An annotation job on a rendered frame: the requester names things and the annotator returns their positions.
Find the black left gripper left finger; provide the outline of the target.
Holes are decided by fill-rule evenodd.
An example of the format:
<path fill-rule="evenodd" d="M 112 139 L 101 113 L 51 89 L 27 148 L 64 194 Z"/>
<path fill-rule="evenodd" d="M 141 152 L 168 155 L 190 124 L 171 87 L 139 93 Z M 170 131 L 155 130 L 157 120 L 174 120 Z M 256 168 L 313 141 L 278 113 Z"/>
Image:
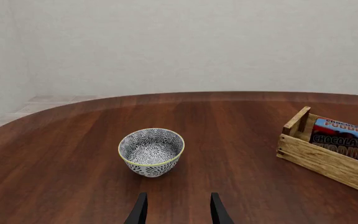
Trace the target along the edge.
<path fill-rule="evenodd" d="M 148 201 L 147 194 L 139 194 L 135 205 L 124 224 L 145 224 L 147 219 Z"/>

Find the wooden slat tray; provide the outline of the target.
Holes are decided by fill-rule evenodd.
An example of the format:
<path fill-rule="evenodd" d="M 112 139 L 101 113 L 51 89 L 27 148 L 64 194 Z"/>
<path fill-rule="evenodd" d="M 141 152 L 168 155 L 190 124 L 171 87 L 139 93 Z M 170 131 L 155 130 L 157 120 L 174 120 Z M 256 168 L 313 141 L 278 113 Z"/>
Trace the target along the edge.
<path fill-rule="evenodd" d="M 277 157 L 358 190 L 358 160 L 309 143 L 313 124 L 319 118 L 310 109 L 304 107 L 284 125 Z"/>

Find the black and white patterned bowl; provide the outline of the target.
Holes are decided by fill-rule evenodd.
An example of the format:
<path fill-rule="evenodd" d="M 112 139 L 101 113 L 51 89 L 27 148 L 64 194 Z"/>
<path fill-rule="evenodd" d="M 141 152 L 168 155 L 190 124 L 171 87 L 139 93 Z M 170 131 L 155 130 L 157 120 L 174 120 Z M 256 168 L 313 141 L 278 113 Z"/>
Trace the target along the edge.
<path fill-rule="evenodd" d="M 118 145 L 118 153 L 128 168 L 144 177 L 160 177 L 169 172 L 184 149 L 184 139 L 163 128 L 138 130 Z"/>

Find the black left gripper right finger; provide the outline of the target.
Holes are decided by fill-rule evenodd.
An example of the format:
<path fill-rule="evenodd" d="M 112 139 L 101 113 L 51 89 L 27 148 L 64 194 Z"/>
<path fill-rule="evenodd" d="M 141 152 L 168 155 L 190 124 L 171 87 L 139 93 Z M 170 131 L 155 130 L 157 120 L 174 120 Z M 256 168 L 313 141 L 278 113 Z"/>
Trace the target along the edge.
<path fill-rule="evenodd" d="M 213 224 L 234 224 L 216 192 L 211 194 L 210 211 Z"/>

